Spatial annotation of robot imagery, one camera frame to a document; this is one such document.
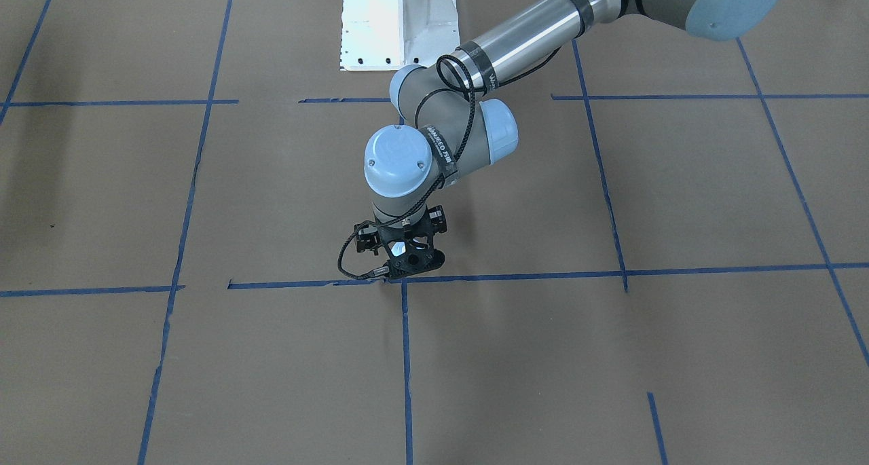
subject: horizontal blue tape line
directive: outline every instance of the horizontal blue tape line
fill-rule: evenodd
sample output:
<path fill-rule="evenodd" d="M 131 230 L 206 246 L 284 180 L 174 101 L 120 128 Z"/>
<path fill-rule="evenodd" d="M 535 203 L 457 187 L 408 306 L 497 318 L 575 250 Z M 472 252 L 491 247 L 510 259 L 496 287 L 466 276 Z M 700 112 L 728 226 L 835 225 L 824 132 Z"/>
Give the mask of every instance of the horizontal blue tape line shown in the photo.
<path fill-rule="evenodd" d="M 316 98 L 299 100 L 299 103 L 387 103 L 388 97 L 366 98 Z"/>
<path fill-rule="evenodd" d="M 583 96 L 556 96 L 552 100 L 584 100 Z M 771 94 L 767 99 L 869 99 L 869 94 Z M 649 94 L 649 96 L 589 96 L 589 100 L 758 100 L 757 94 Z"/>
<path fill-rule="evenodd" d="M 99 295 L 99 294 L 134 294 L 137 292 L 161 293 L 171 290 L 171 286 L 106 286 L 100 289 L 47 289 L 47 290 L 4 290 L 0 297 L 43 297 L 46 295 Z"/>
<path fill-rule="evenodd" d="M 869 268 L 869 261 L 857 263 L 834 263 L 836 269 Z M 823 263 L 808 263 L 801 265 L 758 265 L 751 267 L 702 267 L 702 268 L 662 268 L 650 270 L 627 270 L 628 276 L 667 276 L 668 274 L 729 274 L 729 273 L 764 273 L 792 272 L 809 270 L 827 270 Z M 500 280 L 561 280 L 577 278 L 609 278 L 621 277 L 620 270 L 593 272 L 563 272 L 563 273 L 533 273 L 533 274 L 459 274 L 459 276 L 423 276 L 407 279 L 407 283 L 443 283 L 443 282 L 499 282 Z M 260 282 L 235 283 L 230 282 L 229 290 L 252 289 L 298 289 L 305 286 L 348 286 L 370 285 L 376 280 L 304 280 L 304 282 Z"/>
<path fill-rule="evenodd" d="M 237 105 L 239 100 L 212 100 L 214 105 Z M 118 107 L 130 105 L 207 105 L 208 100 L 95 100 L 95 101 L 15 101 L 10 107 Z"/>

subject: robotic arm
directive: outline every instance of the robotic arm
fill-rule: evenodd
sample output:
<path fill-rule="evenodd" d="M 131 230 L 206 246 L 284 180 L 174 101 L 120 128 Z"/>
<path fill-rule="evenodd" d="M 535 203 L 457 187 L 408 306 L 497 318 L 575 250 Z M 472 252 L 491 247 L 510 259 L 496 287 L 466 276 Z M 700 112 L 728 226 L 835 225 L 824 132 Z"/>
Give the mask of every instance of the robotic arm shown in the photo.
<path fill-rule="evenodd" d="M 540 0 L 440 57 L 431 68 L 400 69 L 389 96 L 408 125 L 382 128 L 367 143 L 364 172 L 375 220 L 354 226 L 339 254 L 339 270 L 354 279 L 396 280 L 443 266 L 434 236 L 446 232 L 446 217 L 443 208 L 428 208 L 426 200 L 519 144 L 509 108 L 496 99 L 478 101 L 477 94 L 530 75 L 591 26 L 625 14 L 643 14 L 690 35 L 726 41 L 748 32 L 776 1 Z M 354 240 L 358 253 L 377 255 L 382 248 L 388 260 L 361 276 L 348 273 L 342 260 Z"/>

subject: blue joint cap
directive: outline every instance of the blue joint cap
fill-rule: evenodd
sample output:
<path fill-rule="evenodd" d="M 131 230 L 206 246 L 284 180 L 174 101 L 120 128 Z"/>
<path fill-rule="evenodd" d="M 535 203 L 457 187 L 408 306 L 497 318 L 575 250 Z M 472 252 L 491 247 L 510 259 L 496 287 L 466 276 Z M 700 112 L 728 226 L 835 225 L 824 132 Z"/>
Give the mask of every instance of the blue joint cap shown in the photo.
<path fill-rule="evenodd" d="M 407 78 L 407 76 L 410 75 L 411 71 L 421 68 L 424 67 L 418 64 L 409 64 L 406 67 L 399 69 L 397 72 L 395 72 L 395 75 L 393 75 L 392 77 L 392 81 L 389 82 L 389 101 L 391 101 L 392 106 L 395 107 L 395 110 L 398 110 L 398 113 L 401 113 L 401 110 L 398 109 L 398 92 L 401 91 L 401 85 L 404 84 L 404 78 Z"/>
<path fill-rule="evenodd" d="M 489 164 L 509 155 L 519 146 L 519 127 L 506 103 L 493 99 L 480 103 L 489 143 Z"/>
<path fill-rule="evenodd" d="M 398 198 L 422 186 L 432 168 L 425 136 L 410 126 L 387 126 L 365 147 L 365 180 L 379 196 Z"/>
<path fill-rule="evenodd" d="M 751 30 L 778 0 L 697 0 L 685 22 L 688 34 L 729 41 Z"/>

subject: white base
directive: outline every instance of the white base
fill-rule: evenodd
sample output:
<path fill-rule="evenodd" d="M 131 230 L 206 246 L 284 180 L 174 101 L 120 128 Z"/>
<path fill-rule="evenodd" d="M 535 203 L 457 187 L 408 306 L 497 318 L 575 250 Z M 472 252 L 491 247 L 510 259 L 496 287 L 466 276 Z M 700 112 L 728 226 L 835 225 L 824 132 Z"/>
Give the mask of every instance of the white base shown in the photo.
<path fill-rule="evenodd" d="M 456 0 L 451 1 L 456 12 Z M 431 22 L 414 29 L 406 7 L 430 5 L 406 5 L 405 0 L 344 0 L 341 69 L 390 71 L 409 64 L 428 67 L 460 44 L 457 17 L 452 22 Z"/>

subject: vertical blue tape line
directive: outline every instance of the vertical blue tape line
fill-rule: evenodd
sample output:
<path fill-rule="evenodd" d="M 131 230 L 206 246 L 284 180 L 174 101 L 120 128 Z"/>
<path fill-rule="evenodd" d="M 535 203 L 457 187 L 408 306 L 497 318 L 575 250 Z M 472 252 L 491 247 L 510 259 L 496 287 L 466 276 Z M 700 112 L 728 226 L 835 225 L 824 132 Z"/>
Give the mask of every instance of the vertical blue tape line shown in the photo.
<path fill-rule="evenodd" d="M 586 75 L 583 73 L 583 61 L 580 59 L 580 50 L 576 45 L 575 39 L 574 41 L 571 41 L 571 45 L 574 47 L 576 71 L 580 75 L 580 86 L 583 88 L 583 102 L 586 105 L 586 116 L 589 118 L 589 130 L 592 134 L 592 144 L 595 146 L 595 157 L 597 158 L 598 169 L 600 171 L 600 185 L 602 185 L 603 198 L 604 201 L 606 201 L 606 209 L 609 211 L 609 223 L 612 226 L 612 241 L 615 243 L 615 254 L 618 255 L 618 268 L 621 270 L 621 283 L 625 287 L 625 292 L 627 292 L 627 268 L 625 267 L 625 258 L 621 251 L 621 240 L 618 238 L 618 226 L 615 223 L 615 212 L 612 211 L 612 199 L 609 196 L 609 186 L 606 183 L 606 171 L 603 166 L 603 156 L 600 155 L 597 128 L 595 127 L 595 116 L 592 115 L 592 103 L 589 100 L 589 89 L 586 87 Z"/>
<path fill-rule="evenodd" d="M 410 326 L 407 323 L 407 279 L 401 280 L 401 328 L 404 347 L 404 441 L 407 465 L 413 465 L 413 413 L 410 406 Z"/>
<path fill-rule="evenodd" d="M 18 88 L 18 82 L 21 81 L 21 75 L 24 73 L 24 67 L 27 66 L 27 59 L 31 57 L 31 51 L 33 50 L 33 45 L 37 42 L 37 36 L 39 35 L 39 30 L 43 28 L 43 22 L 45 22 L 45 15 L 49 13 L 49 7 L 52 6 L 52 0 L 45 0 L 45 4 L 43 5 L 43 11 L 39 14 L 39 20 L 37 20 L 37 26 L 33 29 L 33 34 L 31 35 L 30 42 L 27 43 L 27 48 L 24 50 L 24 56 L 21 58 L 21 62 L 18 64 L 18 71 L 15 72 L 15 79 L 12 81 L 12 86 L 9 88 L 9 94 L 6 96 L 6 101 L 3 103 L 3 108 L 0 109 L 0 124 L 3 124 L 3 119 L 6 118 L 6 113 L 9 112 L 9 105 L 12 104 L 12 97 L 15 96 L 15 90 Z"/>
<path fill-rule="evenodd" d="M 766 103 L 766 97 L 764 97 L 763 91 L 761 91 L 760 89 L 760 82 L 758 81 L 757 75 L 755 75 L 754 73 L 754 67 L 752 67 L 751 60 L 748 59 L 748 53 L 745 51 L 745 46 L 742 45 L 742 40 L 740 38 L 736 38 L 736 44 L 739 45 L 739 51 L 741 51 L 742 53 L 742 59 L 745 60 L 745 66 L 748 68 L 748 75 L 751 75 L 752 82 L 754 82 L 754 88 L 758 92 L 758 97 L 760 97 L 760 103 L 763 104 L 763 109 L 766 113 L 766 119 L 767 121 L 769 121 L 769 125 L 773 129 L 775 141 L 779 145 L 779 152 L 781 153 L 782 159 L 784 159 L 785 161 L 785 167 L 788 168 L 788 174 L 791 175 L 791 182 L 794 184 L 794 188 L 797 190 L 797 196 L 800 197 L 800 203 L 803 205 L 803 210 L 806 212 L 806 218 L 809 221 L 809 225 L 812 227 L 812 233 L 815 237 L 815 241 L 817 242 L 817 247 L 820 249 L 821 255 L 824 258 L 824 263 L 826 264 L 826 268 L 828 268 L 828 272 L 830 273 L 832 284 L 836 288 L 838 300 L 842 303 L 842 308 L 844 308 L 845 310 L 845 316 L 847 316 L 848 322 L 851 323 L 851 331 L 854 332 L 854 337 L 857 338 L 857 345 L 860 348 L 860 352 L 863 353 L 863 359 L 866 361 L 866 366 L 869 367 L 869 350 L 866 349 L 866 342 L 863 340 L 863 335 L 860 334 L 860 328 L 859 326 L 857 326 L 857 320 L 854 319 L 853 312 L 851 312 L 851 305 L 848 304 L 848 300 L 847 298 L 845 298 L 845 292 L 842 289 L 842 285 L 838 282 L 836 270 L 834 268 L 834 265 L 830 261 L 830 256 L 828 252 L 826 252 L 826 247 L 824 246 L 824 242 L 820 237 L 820 231 L 817 230 L 817 224 L 815 224 L 812 210 L 809 209 L 809 204 L 806 200 L 806 196 L 803 195 L 803 189 L 800 186 L 800 181 L 797 180 L 797 174 L 794 172 L 794 166 L 791 165 L 791 159 L 788 157 L 788 152 L 785 151 L 785 143 L 783 143 L 783 141 L 781 140 L 781 134 L 779 134 L 779 128 L 775 125 L 773 113 L 770 112 L 769 104 Z"/>
<path fill-rule="evenodd" d="M 664 446 L 664 434 L 661 432 L 661 421 L 658 419 L 658 406 L 654 401 L 654 394 L 646 392 L 649 399 L 649 410 L 652 412 L 652 424 L 654 424 L 654 434 L 658 439 L 658 453 L 661 454 L 661 465 L 668 465 L 667 447 Z"/>
<path fill-rule="evenodd" d="M 202 118 L 202 131 L 199 134 L 199 146 L 196 149 L 196 162 L 193 163 L 193 176 L 190 180 L 190 190 L 187 192 L 187 209 L 184 212 L 184 224 L 181 229 L 181 239 L 178 242 L 178 260 L 172 274 L 172 286 L 168 293 L 168 302 L 166 305 L 166 317 L 164 319 L 164 330 L 162 330 L 162 345 L 160 348 L 160 362 L 154 372 L 154 381 L 151 384 L 151 394 L 148 400 L 148 413 L 145 416 L 145 428 L 142 431 L 142 443 L 139 446 L 138 465 L 144 465 L 145 456 L 148 453 L 148 441 L 151 434 L 151 424 L 154 421 L 154 410 L 156 401 L 158 401 L 158 390 L 160 388 L 160 378 L 162 376 L 162 367 L 166 359 L 166 346 L 168 344 L 168 332 L 170 331 L 170 318 L 174 310 L 174 298 L 176 298 L 178 280 L 181 277 L 181 267 L 184 259 L 184 246 L 187 244 L 187 230 L 190 227 L 190 217 L 193 214 L 193 199 L 196 196 L 196 177 L 199 174 L 199 165 L 202 162 L 202 149 L 205 146 L 205 136 L 208 134 L 208 121 L 211 119 L 211 107 L 217 89 L 217 76 L 220 73 L 220 62 L 223 56 L 223 44 L 226 42 L 226 32 L 229 28 L 229 14 L 232 10 L 232 0 L 227 0 L 226 11 L 223 14 L 223 28 L 221 28 L 220 41 L 217 44 L 217 57 L 215 57 L 214 70 L 211 73 L 211 87 L 208 91 L 208 104 L 205 106 L 205 116 Z"/>

